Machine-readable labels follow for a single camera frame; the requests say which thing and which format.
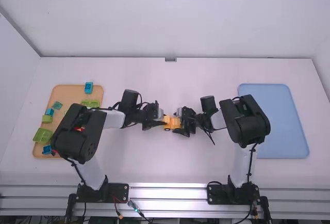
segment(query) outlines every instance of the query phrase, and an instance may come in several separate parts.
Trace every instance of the cyan cube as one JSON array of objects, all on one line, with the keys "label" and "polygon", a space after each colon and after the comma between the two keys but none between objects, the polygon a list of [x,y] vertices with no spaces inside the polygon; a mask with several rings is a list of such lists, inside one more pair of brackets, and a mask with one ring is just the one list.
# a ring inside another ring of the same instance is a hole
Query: cyan cube
[{"label": "cyan cube", "polygon": [[93,82],[86,82],[85,83],[85,93],[92,94],[93,91]]},{"label": "cyan cube", "polygon": [[53,104],[53,108],[54,109],[61,109],[62,108],[62,105],[60,102],[56,101],[54,104]]},{"label": "cyan cube", "polygon": [[43,147],[42,154],[51,154],[52,153],[52,147],[51,145],[46,145]]},{"label": "cyan cube", "polygon": [[54,110],[52,108],[47,109],[45,115],[53,116]]}]

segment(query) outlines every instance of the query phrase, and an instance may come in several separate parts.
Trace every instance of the white tabletop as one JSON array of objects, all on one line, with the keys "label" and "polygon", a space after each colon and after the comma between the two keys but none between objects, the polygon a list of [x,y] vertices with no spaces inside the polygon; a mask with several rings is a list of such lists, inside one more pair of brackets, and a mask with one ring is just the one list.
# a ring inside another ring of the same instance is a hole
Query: white tabletop
[{"label": "white tabletop", "polygon": [[[255,182],[260,187],[330,188],[328,129],[330,104],[310,59],[245,58],[43,58],[0,163],[1,184],[79,182],[61,159],[36,159],[32,138],[40,126],[52,88],[93,81],[104,88],[102,107],[121,99],[124,89],[157,100],[165,114],[189,106],[201,112],[200,97],[216,102],[233,98],[242,83],[283,83],[293,95],[309,145],[306,159],[258,159]],[[233,163],[227,130],[213,134],[216,146],[200,130],[186,138],[141,125],[103,131],[96,157],[112,182],[226,182]]]}]

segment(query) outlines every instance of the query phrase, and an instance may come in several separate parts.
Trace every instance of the blue block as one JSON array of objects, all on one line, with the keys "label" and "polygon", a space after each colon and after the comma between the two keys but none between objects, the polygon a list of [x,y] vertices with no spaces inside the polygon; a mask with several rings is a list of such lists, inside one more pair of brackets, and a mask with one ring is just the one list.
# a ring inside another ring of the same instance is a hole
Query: blue block
[{"label": "blue block", "polygon": [[45,115],[53,116],[53,114],[54,114],[54,110],[52,108],[46,110]]},{"label": "blue block", "polygon": [[85,93],[92,94],[93,91],[93,82],[86,82],[85,83]]},{"label": "blue block", "polygon": [[51,145],[47,145],[43,147],[42,154],[51,154],[52,153],[52,147]]}]

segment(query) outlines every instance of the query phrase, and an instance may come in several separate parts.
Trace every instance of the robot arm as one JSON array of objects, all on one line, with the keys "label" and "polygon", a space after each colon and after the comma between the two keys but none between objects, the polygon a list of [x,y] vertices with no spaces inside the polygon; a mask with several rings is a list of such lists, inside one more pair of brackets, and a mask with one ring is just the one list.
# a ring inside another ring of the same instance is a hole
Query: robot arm
[{"label": "robot arm", "polygon": [[100,190],[108,183],[94,157],[103,129],[123,129],[131,123],[141,123],[143,130],[164,125],[160,121],[163,119],[163,110],[157,101],[141,109],[142,103],[137,104],[138,95],[136,91],[125,90],[118,110],[89,109],[72,104],[54,132],[52,148],[71,163],[82,184],[92,190]]},{"label": "robot arm", "polygon": [[173,132],[189,137],[196,127],[206,133],[227,128],[230,138],[237,143],[230,179],[239,188],[252,178],[247,174],[254,169],[256,145],[263,143],[270,133],[270,122],[251,95],[222,100],[219,104],[217,109],[214,96],[206,96],[201,98],[201,114],[186,106],[178,108],[175,114],[181,118],[182,127]]}]

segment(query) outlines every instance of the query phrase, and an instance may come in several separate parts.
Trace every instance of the yellow toy car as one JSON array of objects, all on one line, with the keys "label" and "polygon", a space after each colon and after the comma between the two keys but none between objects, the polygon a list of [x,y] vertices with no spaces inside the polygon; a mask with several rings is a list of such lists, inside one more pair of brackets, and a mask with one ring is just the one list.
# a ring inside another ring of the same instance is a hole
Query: yellow toy car
[{"label": "yellow toy car", "polygon": [[164,125],[164,130],[165,131],[170,131],[170,130],[181,128],[180,117],[164,116],[162,121],[166,123]]}]

